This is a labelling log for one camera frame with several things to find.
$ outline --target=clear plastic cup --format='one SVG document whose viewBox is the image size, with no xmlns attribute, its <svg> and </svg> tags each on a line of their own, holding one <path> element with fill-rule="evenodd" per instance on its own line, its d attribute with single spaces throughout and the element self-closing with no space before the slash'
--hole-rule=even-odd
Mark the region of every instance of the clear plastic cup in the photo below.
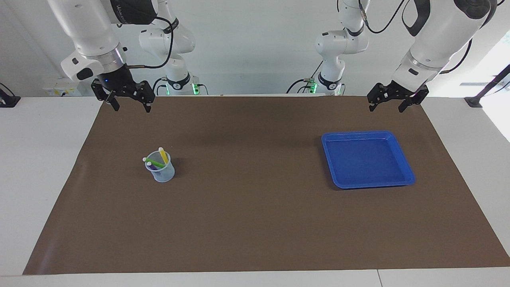
<svg viewBox="0 0 510 287">
<path fill-rule="evenodd" d="M 168 164 L 165 165 L 164 168 L 158 168 L 156 166 L 156 168 L 158 170 L 151 170 L 147 165 L 145 165 L 145 168 L 148 171 L 150 171 L 150 173 L 152 173 L 152 176 L 154 176 L 154 179 L 157 182 L 167 182 L 170 179 L 172 179 L 173 176 L 175 175 L 175 169 L 173 168 L 170 155 L 167 152 L 165 152 L 165 153 L 166 153 L 166 156 L 168 157 Z M 165 164 L 165 161 L 163 161 L 163 158 L 161 157 L 161 154 L 159 153 L 159 151 L 155 151 L 155 152 L 149 154 L 147 156 L 147 158 L 155 160 L 159 163 Z"/>
</svg>

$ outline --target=blue plastic tray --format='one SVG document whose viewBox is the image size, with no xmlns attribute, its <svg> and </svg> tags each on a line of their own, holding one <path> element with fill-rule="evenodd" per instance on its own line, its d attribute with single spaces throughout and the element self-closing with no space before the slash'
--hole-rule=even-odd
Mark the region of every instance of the blue plastic tray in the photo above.
<svg viewBox="0 0 510 287">
<path fill-rule="evenodd" d="M 403 186 L 415 182 L 389 131 L 327 133 L 322 145 L 333 182 L 342 189 Z"/>
</svg>

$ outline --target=white robotic arm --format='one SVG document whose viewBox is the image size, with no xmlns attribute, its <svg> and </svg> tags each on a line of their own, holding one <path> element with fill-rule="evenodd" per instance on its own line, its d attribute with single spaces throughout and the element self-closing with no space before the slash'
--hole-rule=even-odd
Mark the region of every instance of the white robotic arm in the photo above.
<svg viewBox="0 0 510 287">
<path fill-rule="evenodd" d="M 368 7 L 370 0 L 362 0 Z M 328 31 L 317 37 L 315 49 L 322 56 L 322 71 L 314 79 L 317 92 L 338 94 L 340 90 L 345 62 L 341 55 L 361 53 L 368 47 L 368 35 L 365 31 L 358 0 L 343 0 L 339 8 L 340 23 L 345 27 L 341 31 Z"/>
<path fill-rule="evenodd" d="M 405 24 L 415 42 L 393 73 L 388 86 L 377 83 L 368 94 L 370 110 L 389 100 L 404 100 L 399 107 L 421 104 L 433 80 L 451 57 L 494 15 L 496 0 L 414 0 L 418 17 Z"/>
<path fill-rule="evenodd" d="M 175 94 L 194 93 L 194 77 L 178 54 L 191 52 L 195 48 L 195 39 L 189 30 L 179 25 L 167 0 L 48 0 L 48 3 L 76 48 L 62 61 L 64 72 L 73 81 L 97 76 L 91 87 L 98 100 L 106 101 L 118 110 L 115 97 L 130 97 L 141 102 L 149 112 L 155 99 L 149 83 L 136 83 L 130 68 L 159 66 L 128 66 L 124 54 L 126 48 L 121 46 L 113 32 L 113 23 L 157 25 L 158 29 L 142 31 L 139 37 L 142 47 L 165 60 L 167 82 L 179 91 Z M 168 55 L 171 38 L 175 40 L 174 53 Z"/>
<path fill-rule="evenodd" d="M 173 47 L 170 60 L 163 67 L 166 72 L 167 89 L 172 95 L 199 94 L 196 84 L 198 78 L 194 77 L 186 67 L 184 59 L 179 54 L 189 53 L 195 49 L 195 37 L 184 27 L 174 15 L 168 0 L 158 0 L 158 17 L 169 20 L 173 25 Z M 140 33 L 140 46 L 164 61 L 170 50 L 170 34 L 168 23 L 155 19 L 153 21 L 159 28 L 143 30 Z"/>
</svg>

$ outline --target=brown paper surface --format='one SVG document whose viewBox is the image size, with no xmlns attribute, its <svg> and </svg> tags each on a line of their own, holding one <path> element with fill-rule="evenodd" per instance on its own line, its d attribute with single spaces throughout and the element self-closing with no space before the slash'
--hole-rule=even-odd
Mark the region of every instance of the brown paper surface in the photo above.
<svg viewBox="0 0 510 287">
<path fill-rule="evenodd" d="M 24 274 L 510 266 L 419 106 L 182 97 L 147 114 L 119 102 L 101 107 Z M 395 134 L 414 185 L 334 186 L 322 134 L 367 130 Z M 141 161 L 160 146 L 167 183 Z"/>
</svg>

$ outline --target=green marker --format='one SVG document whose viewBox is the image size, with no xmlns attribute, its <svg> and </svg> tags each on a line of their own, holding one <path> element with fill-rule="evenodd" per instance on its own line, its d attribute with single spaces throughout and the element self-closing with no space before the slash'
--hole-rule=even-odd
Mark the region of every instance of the green marker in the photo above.
<svg viewBox="0 0 510 287">
<path fill-rule="evenodd" d="M 150 162 L 150 163 L 152 163 L 153 165 L 155 165 L 155 166 L 159 167 L 160 169 L 162 169 L 162 168 L 164 168 L 164 167 L 165 167 L 165 165 L 164 165 L 164 164 L 159 163 L 159 162 L 157 162 L 157 161 L 155 161 L 155 160 L 152 160 L 152 159 L 148 159 L 148 158 L 146 158 L 146 157 L 142 158 L 142 160 L 143 160 L 143 162 Z"/>
</svg>

